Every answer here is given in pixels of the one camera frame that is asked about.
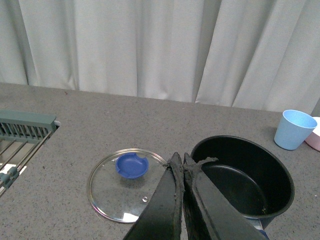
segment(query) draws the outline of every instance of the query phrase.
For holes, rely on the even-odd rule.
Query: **gray countertop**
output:
[[[291,207],[266,232],[274,240],[320,239],[320,153],[273,140],[281,113],[110,94],[0,84],[0,109],[54,114],[61,127],[0,198],[0,239],[119,239],[132,226],[99,217],[86,185],[112,152],[140,148],[168,160],[202,139],[232,135],[277,156],[295,185]],[[185,227],[181,239],[188,239]]]

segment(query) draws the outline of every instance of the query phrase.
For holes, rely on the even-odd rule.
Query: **dish rack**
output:
[[[57,130],[56,116],[0,110],[0,197]]]

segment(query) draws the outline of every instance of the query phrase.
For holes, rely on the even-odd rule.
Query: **glass pot lid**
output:
[[[132,153],[148,162],[147,172],[136,179],[125,178],[116,170],[118,158]],[[155,192],[166,163],[161,156],[138,148],[110,154],[94,167],[89,176],[87,194],[91,205],[107,219],[134,223]]]

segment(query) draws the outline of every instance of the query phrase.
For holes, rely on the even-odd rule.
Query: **white curtain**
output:
[[[320,98],[319,0],[3,0],[0,31],[4,83],[309,114]]]

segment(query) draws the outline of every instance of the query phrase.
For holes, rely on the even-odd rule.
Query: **black cooking pot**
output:
[[[294,182],[280,160],[258,144],[236,136],[213,136],[199,142],[191,157],[224,197],[248,219],[265,228],[294,200]]]

